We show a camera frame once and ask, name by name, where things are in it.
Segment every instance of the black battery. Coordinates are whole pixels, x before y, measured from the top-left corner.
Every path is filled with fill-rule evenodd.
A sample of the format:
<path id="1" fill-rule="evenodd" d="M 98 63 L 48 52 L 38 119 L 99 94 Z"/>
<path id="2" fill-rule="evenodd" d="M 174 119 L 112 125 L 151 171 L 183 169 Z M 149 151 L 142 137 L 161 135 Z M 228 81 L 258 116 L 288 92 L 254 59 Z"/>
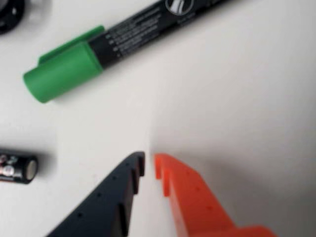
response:
<path id="1" fill-rule="evenodd" d="M 29 184 L 36 176 L 36 156 L 0 150 L 0 181 Z"/>

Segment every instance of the green marker cap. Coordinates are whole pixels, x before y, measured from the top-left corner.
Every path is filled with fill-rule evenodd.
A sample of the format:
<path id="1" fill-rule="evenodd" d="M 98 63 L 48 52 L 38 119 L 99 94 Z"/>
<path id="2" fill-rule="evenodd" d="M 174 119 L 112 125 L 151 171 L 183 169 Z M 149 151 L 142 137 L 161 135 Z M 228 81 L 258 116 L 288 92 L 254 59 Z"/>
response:
<path id="1" fill-rule="evenodd" d="M 102 73 L 87 41 L 104 32 L 99 26 L 39 58 L 38 66 L 24 74 L 32 95 L 46 103 Z"/>

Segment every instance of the logo on marker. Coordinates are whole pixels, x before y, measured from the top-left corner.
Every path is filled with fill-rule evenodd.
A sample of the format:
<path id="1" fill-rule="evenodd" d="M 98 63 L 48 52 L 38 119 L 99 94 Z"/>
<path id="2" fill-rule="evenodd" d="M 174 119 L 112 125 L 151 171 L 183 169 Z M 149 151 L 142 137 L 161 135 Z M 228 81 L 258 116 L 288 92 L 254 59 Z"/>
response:
<path id="1" fill-rule="evenodd" d="M 167 9 L 174 15 L 183 16 L 193 8 L 194 0 L 166 0 Z"/>

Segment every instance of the orange plastic piece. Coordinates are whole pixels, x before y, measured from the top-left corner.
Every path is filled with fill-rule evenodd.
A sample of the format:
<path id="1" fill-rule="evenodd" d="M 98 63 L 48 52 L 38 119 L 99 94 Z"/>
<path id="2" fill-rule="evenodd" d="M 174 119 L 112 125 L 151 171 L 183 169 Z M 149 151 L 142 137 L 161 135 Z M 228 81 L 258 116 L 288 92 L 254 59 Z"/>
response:
<path id="1" fill-rule="evenodd" d="M 155 166 L 179 237 L 276 237 L 264 227 L 237 228 L 200 174 L 184 163 L 156 154 Z"/>

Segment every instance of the white table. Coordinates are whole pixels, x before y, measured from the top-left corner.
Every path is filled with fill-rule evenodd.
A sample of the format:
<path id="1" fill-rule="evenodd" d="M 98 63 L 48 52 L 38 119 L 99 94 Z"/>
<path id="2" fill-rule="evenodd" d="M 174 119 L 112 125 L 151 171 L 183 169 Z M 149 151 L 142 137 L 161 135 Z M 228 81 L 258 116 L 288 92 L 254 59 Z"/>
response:
<path id="1" fill-rule="evenodd" d="M 0 234 L 50 232 L 129 153 L 147 153 L 130 236 L 173 237 L 152 155 L 197 169 L 239 226 L 316 236 L 316 2 L 235 0 L 42 105 L 22 74 L 153 0 L 43 0 L 0 37 L 0 146 L 40 155 L 0 183 Z"/>

